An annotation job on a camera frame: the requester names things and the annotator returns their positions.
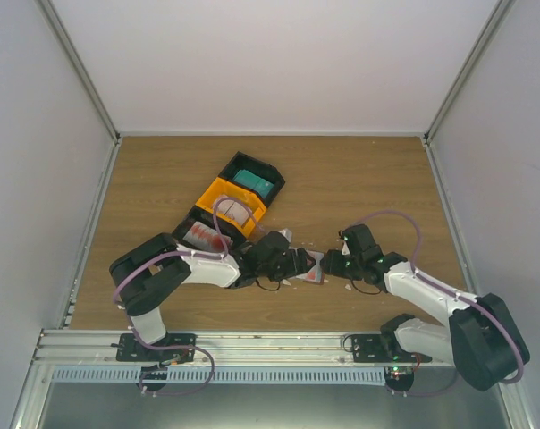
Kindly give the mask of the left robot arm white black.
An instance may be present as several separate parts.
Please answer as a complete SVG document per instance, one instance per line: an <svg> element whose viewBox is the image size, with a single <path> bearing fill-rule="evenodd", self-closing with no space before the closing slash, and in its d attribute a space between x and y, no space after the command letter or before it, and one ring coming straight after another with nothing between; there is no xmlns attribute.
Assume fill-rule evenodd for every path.
<svg viewBox="0 0 540 429"><path fill-rule="evenodd" d="M246 241L221 252L188 248L167 233L159 233L113 261L113 301L128 316L137 350L157 361L168 350L162 303L185 284L240 289L259 281L284 280L310 273L319 260L304 248L293 248L288 238L270 231L256 242Z"/></svg>

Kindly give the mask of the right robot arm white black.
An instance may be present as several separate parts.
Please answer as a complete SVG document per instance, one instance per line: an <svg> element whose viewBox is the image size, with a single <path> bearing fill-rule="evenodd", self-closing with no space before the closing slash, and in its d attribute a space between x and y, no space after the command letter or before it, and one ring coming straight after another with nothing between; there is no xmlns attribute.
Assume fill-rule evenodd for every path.
<svg viewBox="0 0 540 429"><path fill-rule="evenodd" d="M405 299L436 321L428 324L413 315L393 318L384 327L389 334L379 341L384 358L399 362L409 353L429 356L455 366L479 391L521 380L530 353L502 298L456 289L403 255L384 253L364 224L352 225L341 237L343 249L328 251L321 262L325 273Z"/></svg>

